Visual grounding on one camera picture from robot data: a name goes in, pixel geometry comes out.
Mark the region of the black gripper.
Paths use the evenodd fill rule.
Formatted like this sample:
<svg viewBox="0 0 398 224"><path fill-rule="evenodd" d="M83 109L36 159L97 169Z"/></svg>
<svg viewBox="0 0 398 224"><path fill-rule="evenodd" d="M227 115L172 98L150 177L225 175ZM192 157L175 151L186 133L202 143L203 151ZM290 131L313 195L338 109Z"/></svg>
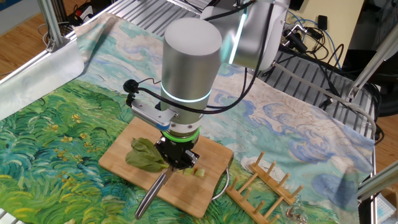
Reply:
<svg viewBox="0 0 398 224"><path fill-rule="evenodd" d="M175 142L166 139L165 142L157 141L154 147L157 149L155 157L155 169L163 170L170 167L168 162L177 162L178 169L192 168L200 158L192 151L195 142Z"/></svg>

